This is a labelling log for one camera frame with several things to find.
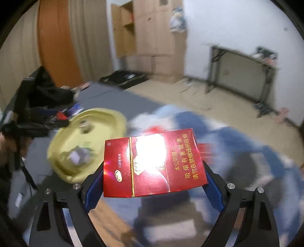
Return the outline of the silver cigarette box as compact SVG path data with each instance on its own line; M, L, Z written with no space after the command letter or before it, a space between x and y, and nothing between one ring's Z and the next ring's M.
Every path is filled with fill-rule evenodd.
M62 161L72 166L84 166L89 164L93 157L93 150L90 148L75 147L70 151L63 152Z

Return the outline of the red white cigarette carton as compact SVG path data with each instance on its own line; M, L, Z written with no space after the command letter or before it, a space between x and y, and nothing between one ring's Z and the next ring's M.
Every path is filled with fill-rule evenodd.
M158 134L165 132L165 128L162 126L152 126L147 128L144 131L144 134ZM198 149L200 151L200 156L203 161L205 161L208 165L211 164L212 160L212 153L211 153L211 148L209 144L203 144L203 143L197 143Z

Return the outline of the round beige tin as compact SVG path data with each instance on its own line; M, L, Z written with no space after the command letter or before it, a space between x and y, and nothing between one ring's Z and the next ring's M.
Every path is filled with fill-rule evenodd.
M89 120L84 119L79 122L79 128L80 128L81 133L87 134L92 131L93 125L91 124L91 122Z

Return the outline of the red cigarette pack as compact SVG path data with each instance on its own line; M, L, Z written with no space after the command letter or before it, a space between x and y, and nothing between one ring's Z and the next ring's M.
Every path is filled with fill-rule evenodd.
M103 194L132 198L207 185L193 129L105 142Z

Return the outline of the blue white checkered blanket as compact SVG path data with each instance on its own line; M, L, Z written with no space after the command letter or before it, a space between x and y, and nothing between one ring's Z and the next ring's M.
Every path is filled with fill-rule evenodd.
M237 188L262 187L273 208L281 246L303 224L303 176L293 160L224 123L173 105L127 115L127 135L159 126L192 128L208 144L213 172ZM107 246L201 246L219 213L202 188L168 195L101 198L90 218Z

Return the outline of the yellow plastic tray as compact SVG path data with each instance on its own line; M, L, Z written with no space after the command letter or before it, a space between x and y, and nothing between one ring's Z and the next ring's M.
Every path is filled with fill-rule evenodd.
M90 133L83 134L79 122L87 119L93 125ZM51 140L47 160L54 172L70 184L82 183L93 174L104 160L105 141L124 137L127 118L119 111L107 108L92 108L70 119L69 126L61 128ZM92 161L84 166L72 166L62 161L63 152L75 147L93 150Z

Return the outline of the black clothes pile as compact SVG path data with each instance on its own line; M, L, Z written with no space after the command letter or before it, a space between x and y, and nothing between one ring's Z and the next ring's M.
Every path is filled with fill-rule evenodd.
M56 87L43 66L22 80L15 94L12 118L1 127L3 135L16 144L12 159L16 169L21 164L21 149L26 137L45 137L52 129L67 127L69 121L57 120L56 116L73 102L74 93Z

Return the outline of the black folding table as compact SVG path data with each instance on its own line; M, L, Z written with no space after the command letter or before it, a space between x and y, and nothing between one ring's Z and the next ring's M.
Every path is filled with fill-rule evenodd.
M219 45L210 48L206 93L224 89L253 103L257 117L276 113L268 102L278 68L261 52L249 55Z

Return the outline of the black suitcase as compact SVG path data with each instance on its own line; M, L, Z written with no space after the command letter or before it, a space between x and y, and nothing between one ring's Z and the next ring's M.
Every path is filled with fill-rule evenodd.
M117 70L109 76L99 78L98 82L119 89L128 89L149 80L147 74L133 70Z

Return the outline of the wooden wardrobe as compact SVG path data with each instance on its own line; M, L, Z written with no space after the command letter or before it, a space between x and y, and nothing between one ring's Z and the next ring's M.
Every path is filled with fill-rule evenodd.
M116 56L128 70L175 83L184 77L186 31L173 30L182 1L129 1L111 4Z

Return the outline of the plastic bag on wardrobe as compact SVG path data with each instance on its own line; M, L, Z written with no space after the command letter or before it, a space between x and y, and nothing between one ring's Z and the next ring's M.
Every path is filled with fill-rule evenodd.
M185 32L186 20L182 7L176 7L172 10L172 17L169 21L170 32Z

